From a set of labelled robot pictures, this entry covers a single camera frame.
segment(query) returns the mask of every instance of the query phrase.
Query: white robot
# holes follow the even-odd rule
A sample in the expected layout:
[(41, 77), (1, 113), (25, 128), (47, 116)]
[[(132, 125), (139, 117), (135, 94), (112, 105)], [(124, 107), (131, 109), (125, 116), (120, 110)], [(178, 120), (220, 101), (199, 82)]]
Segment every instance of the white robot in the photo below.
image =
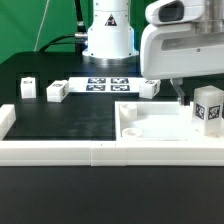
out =
[(183, 77), (224, 72), (224, 0), (159, 0), (146, 8), (141, 73), (171, 79), (183, 104)]
[(131, 0), (93, 0), (92, 26), (84, 61), (97, 64), (124, 64), (135, 61), (134, 30), (129, 24)]

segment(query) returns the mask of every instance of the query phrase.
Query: green background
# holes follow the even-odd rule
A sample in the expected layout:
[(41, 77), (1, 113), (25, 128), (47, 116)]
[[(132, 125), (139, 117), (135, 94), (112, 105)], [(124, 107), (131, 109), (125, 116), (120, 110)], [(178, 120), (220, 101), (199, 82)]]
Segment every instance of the green background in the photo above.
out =
[[(153, 0), (132, 0), (130, 24), (139, 50), (142, 31), (147, 26), (145, 8)], [(17, 52), (34, 51), (47, 0), (0, 1), (0, 63)], [(86, 27), (92, 24), (93, 0), (81, 1)], [(54, 38), (76, 32), (74, 0), (50, 0), (38, 48)], [(50, 51), (74, 51), (73, 46), (51, 47)]]

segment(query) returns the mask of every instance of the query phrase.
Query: black table surface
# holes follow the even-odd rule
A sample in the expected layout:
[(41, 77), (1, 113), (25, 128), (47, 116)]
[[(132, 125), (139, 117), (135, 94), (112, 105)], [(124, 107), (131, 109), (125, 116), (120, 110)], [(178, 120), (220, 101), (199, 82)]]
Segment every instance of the black table surface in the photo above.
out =
[[(38, 95), (22, 100), (20, 80), (35, 76)], [(46, 87), (71, 76), (141, 77), (139, 64), (102, 67), (73, 53), (13, 55), (0, 65), (0, 104), (15, 104), (17, 121), (5, 140), (115, 140), (114, 102), (137, 94), (69, 94), (48, 103)], [(221, 75), (186, 79), (184, 90), (223, 88)], [(175, 100), (169, 81), (154, 100)], [(223, 167), (1, 167), (0, 223), (220, 224)]]

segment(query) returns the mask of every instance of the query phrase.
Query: small white cube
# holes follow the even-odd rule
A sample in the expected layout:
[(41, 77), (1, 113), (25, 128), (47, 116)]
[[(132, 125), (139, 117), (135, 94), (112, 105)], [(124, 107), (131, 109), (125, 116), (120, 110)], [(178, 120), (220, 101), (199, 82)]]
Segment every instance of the small white cube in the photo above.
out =
[(21, 79), (20, 84), (22, 99), (36, 98), (36, 80), (35, 78), (27, 77)]
[(4, 104), (0, 108), (0, 140), (4, 139), (15, 120), (15, 106), (12, 104)]
[(204, 135), (219, 135), (224, 91), (206, 86), (194, 91), (193, 126)]
[(160, 91), (160, 80), (146, 80), (140, 84), (139, 97), (152, 99)]
[(47, 87), (47, 101), (60, 103), (68, 95), (68, 92), (69, 82), (67, 80), (56, 80)]

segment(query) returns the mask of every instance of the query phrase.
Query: white tray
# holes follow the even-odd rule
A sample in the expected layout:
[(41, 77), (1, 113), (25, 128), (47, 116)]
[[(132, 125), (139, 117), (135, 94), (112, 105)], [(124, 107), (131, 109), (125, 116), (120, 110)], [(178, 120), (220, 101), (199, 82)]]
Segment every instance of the white tray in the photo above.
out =
[[(137, 106), (137, 119), (125, 121), (121, 117), (121, 105)], [(141, 130), (140, 138), (128, 138), (137, 141), (223, 141), (224, 122), (219, 136), (205, 136), (192, 125), (191, 106), (180, 106), (178, 102), (116, 102), (115, 123), (117, 141), (125, 140), (122, 131), (127, 128)]]

